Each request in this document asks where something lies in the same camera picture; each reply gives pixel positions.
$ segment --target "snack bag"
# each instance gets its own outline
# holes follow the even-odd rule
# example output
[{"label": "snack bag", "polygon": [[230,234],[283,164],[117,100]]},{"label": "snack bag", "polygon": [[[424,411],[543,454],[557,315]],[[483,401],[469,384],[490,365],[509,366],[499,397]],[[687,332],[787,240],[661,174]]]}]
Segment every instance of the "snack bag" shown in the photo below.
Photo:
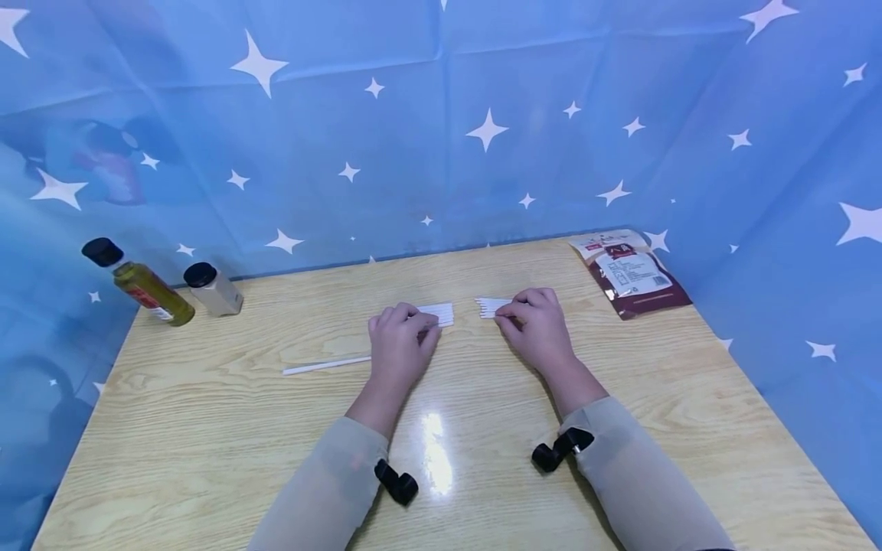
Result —
[{"label": "snack bag", "polygon": [[692,304],[662,268],[646,240],[630,229],[583,235],[570,241],[623,320]]}]

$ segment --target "sleeve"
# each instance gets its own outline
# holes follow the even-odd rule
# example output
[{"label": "sleeve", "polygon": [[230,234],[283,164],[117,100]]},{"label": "sleeve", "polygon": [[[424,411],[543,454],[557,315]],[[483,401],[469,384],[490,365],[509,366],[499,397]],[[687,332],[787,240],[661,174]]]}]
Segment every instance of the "sleeve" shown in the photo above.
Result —
[{"label": "sleeve", "polygon": [[734,549],[683,473],[615,398],[567,415],[594,442],[576,455],[609,524],[627,551]]},{"label": "sleeve", "polygon": [[348,417],[321,437],[260,521],[248,551],[343,551],[377,496],[389,443]]}]

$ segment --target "left hand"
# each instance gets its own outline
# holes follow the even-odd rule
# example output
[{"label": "left hand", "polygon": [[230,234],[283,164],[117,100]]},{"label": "left hand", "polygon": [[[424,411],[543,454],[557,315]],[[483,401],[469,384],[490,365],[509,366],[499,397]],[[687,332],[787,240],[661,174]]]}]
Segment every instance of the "left hand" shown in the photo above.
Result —
[{"label": "left hand", "polygon": [[400,302],[368,322],[370,378],[409,391],[420,379],[441,339],[438,318]]}]

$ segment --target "table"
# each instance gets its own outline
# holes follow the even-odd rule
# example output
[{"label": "table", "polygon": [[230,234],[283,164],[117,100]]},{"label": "table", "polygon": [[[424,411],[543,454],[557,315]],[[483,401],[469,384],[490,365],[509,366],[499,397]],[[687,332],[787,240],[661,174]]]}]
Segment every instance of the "table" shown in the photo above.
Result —
[{"label": "table", "polygon": [[681,466],[743,551],[873,549],[694,308],[621,322],[566,240],[239,282],[239,316],[200,307],[181,328],[141,311],[35,549],[241,549],[282,484],[361,389],[386,305],[453,302],[401,415],[391,464],[420,494],[385,492],[354,549],[608,550],[590,487],[530,464],[558,420],[476,296],[554,287],[579,357]]}]

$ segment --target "blue backdrop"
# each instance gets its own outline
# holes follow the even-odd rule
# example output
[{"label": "blue backdrop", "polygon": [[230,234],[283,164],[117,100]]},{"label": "blue backdrop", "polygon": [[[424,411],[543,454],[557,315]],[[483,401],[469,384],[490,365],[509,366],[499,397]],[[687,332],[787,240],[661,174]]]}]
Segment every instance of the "blue backdrop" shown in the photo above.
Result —
[{"label": "blue backdrop", "polygon": [[622,225],[882,543],[878,0],[0,4],[0,550],[134,313],[85,241],[176,283]]}]

